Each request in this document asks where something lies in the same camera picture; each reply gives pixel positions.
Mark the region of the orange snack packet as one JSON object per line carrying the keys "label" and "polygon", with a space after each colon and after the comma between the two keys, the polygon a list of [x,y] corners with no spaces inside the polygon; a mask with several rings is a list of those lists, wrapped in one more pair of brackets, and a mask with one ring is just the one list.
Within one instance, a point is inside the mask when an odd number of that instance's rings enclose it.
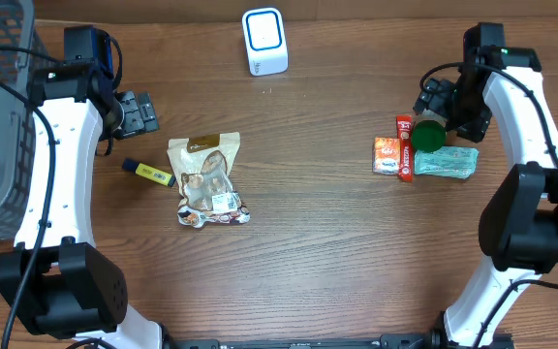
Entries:
{"label": "orange snack packet", "polygon": [[397,175],[400,166],[400,140],[376,138],[373,145],[372,170],[376,174]]}

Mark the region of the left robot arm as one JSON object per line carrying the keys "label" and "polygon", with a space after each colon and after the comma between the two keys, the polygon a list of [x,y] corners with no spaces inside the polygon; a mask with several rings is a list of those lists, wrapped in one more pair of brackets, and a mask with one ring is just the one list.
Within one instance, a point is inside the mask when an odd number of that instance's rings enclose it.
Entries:
{"label": "left robot arm", "polygon": [[168,330],[129,303],[122,270],[95,245],[93,165],[99,142],[158,129],[147,94],[120,91],[117,41],[91,25],[64,31],[22,103],[36,124],[31,183],[12,251],[0,253],[0,294],[10,323],[72,347],[170,348]]}

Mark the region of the brown white snack pouch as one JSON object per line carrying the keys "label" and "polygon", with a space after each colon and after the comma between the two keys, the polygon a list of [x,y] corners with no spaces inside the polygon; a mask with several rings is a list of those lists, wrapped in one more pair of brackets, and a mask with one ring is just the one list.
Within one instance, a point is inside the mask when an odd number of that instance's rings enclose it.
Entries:
{"label": "brown white snack pouch", "polygon": [[201,229],[250,221],[250,211],[230,180],[240,141],[237,132],[169,140],[167,154],[181,196],[180,224]]}

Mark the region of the red white snack bar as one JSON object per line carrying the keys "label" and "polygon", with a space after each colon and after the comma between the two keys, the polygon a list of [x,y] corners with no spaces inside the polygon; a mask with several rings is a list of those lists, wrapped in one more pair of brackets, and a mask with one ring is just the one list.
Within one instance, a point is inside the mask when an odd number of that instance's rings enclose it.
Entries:
{"label": "red white snack bar", "polygon": [[413,119],[410,115],[397,115],[396,128],[397,137],[400,140],[400,164],[398,176],[405,182],[413,181],[413,152],[411,133]]}

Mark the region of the teal white tissue pack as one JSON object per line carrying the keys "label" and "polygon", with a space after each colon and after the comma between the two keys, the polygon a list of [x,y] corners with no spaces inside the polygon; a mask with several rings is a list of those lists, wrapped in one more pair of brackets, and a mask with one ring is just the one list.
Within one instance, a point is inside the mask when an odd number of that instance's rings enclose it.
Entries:
{"label": "teal white tissue pack", "polygon": [[479,151],[472,147],[443,146],[434,152],[418,150],[415,175],[469,178],[476,170]]}

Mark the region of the grey tape roll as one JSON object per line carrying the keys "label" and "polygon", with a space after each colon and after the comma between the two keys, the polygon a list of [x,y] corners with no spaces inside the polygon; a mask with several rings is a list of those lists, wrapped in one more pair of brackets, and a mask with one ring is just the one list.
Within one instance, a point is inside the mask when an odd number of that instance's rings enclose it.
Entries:
{"label": "grey tape roll", "polygon": [[435,152],[447,139],[446,121],[440,115],[427,111],[415,118],[411,142],[414,150]]}

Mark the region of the grey plastic mesh basket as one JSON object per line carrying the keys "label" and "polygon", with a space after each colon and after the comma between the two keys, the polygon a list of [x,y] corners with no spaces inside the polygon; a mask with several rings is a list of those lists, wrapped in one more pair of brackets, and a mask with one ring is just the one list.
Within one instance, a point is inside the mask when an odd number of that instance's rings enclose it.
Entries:
{"label": "grey plastic mesh basket", "polygon": [[0,240],[13,238],[28,206],[40,121],[10,93],[27,96],[34,71],[49,64],[17,48],[46,51],[30,0],[0,0]]}

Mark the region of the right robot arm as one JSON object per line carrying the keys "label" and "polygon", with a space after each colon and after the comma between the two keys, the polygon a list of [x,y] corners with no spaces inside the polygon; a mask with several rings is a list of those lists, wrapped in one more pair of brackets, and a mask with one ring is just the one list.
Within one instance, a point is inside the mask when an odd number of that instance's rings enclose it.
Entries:
{"label": "right robot arm", "polygon": [[421,78],[414,149],[437,150],[449,133],[478,143],[496,123],[510,170],[481,214],[482,258],[461,296],[428,333],[404,340],[412,348],[510,348],[498,325],[558,264],[558,131],[537,54],[509,47],[502,24],[468,29],[456,69],[456,81]]}

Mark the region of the yellow glue stick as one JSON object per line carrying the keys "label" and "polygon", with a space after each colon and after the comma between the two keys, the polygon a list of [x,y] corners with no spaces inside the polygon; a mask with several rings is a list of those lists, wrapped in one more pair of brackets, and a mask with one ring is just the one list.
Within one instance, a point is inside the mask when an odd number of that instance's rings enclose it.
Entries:
{"label": "yellow glue stick", "polygon": [[130,158],[126,158],[123,161],[121,168],[124,171],[134,173],[167,187],[173,187],[176,182],[172,174],[168,174]]}

